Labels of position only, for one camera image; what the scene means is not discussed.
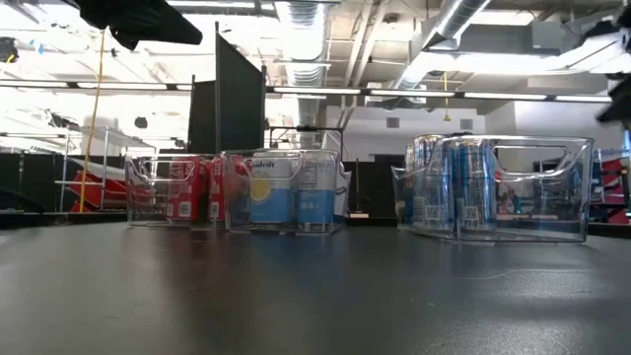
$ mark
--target dark gray table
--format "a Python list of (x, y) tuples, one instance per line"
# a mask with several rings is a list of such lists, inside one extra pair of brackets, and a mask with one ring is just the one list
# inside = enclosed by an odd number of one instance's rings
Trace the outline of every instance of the dark gray table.
[(0, 354), (629, 354), (631, 242), (0, 231)]

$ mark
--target ceiling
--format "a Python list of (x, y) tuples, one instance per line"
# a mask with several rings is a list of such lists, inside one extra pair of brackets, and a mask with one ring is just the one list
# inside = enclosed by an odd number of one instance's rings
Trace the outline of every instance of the ceiling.
[[(172, 4), (193, 3), (182, 0)], [(386, 19), (375, 27), (372, 19), (364, 38), (355, 33), (361, 23), (361, 14), (367, 0), (344, 0), (331, 5), (328, 10), (326, 35), (326, 86), (340, 86), (349, 66), (352, 47), (360, 40), (365, 49), (371, 36), (375, 39), (370, 60), (361, 75), (360, 86), (372, 82), (387, 82), (396, 79), (409, 60), (409, 42), (419, 24), (438, 14), (441, 0), (386, 0)], [(571, 21), (591, 14), (615, 9), (619, 0), (494, 0), (473, 21), (474, 24), (522, 25), (535, 18), (538, 21)], [(271, 17), (246, 17), (208, 15), (203, 12), (187, 11), (185, 16), (204, 33), (200, 45), (185, 45), (160, 42), (141, 42), (134, 51), (120, 46), (108, 33), (105, 37), (104, 81), (142, 83), (189, 83), (195, 75), (197, 80), (214, 79), (214, 31), (219, 23), (222, 35), (233, 43), (250, 61), (268, 68), (269, 85), (287, 83), (283, 56), (283, 28)], [(59, 80), (94, 82), (98, 77), (100, 33), (80, 19), (78, 11), (61, 0), (0, 0), (0, 36), (11, 36), (18, 40), (20, 58), (13, 64), (0, 64), (0, 79)], [(443, 90), (445, 78), (427, 75), (422, 85), (429, 89)], [(564, 76), (488, 75), (471, 72), (447, 72), (447, 87), (450, 90), (532, 92), (545, 90), (554, 93), (572, 91), (575, 94), (595, 94), (604, 89), (606, 81), (600, 74), (582, 73)], [(20, 104), (40, 107), (55, 106), (64, 109), (69, 103), (86, 108), (88, 104), (75, 97), (55, 95), (54, 90), (46, 93), (48, 99), (39, 101), (22, 100)], [(171, 106), (155, 105), (160, 97), (143, 101), (148, 114), (175, 116), (182, 119), (187, 115), (187, 97), (169, 102)], [(118, 115), (125, 107), (128, 97), (112, 99), (112, 115)], [(444, 100), (428, 100), (428, 109), (442, 107)], [(481, 107), (484, 102), (462, 101), (453, 103), (458, 107)], [(77, 120), (83, 121), (89, 111), (75, 108)]]

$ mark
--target exposed ductwork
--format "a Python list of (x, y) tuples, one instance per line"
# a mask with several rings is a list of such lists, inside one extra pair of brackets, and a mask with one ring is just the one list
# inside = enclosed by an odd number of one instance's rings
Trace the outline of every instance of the exposed ductwork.
[[(276, 11), (286, 29), (285, 55), (294, 63), (286, 66), (289, 86), (318, 87), (324, 82), (325, 67), (313, 62), (324, 59), (327, 5), (314, 2), (277, 2)], [(297, 125), (318, 122), (319, 100), (298, 99)]]
[(401, 76), (392, 84), (393, 89), (412, 90), (432, 70), (427, 63), (425, 50), (444, 40), (460, 36), (469, 26), (473, 16), (491, 0), (446, 0), (438, 16), (432, 19), (435, 25), (420, 37), (420, 52), (405, 68)]

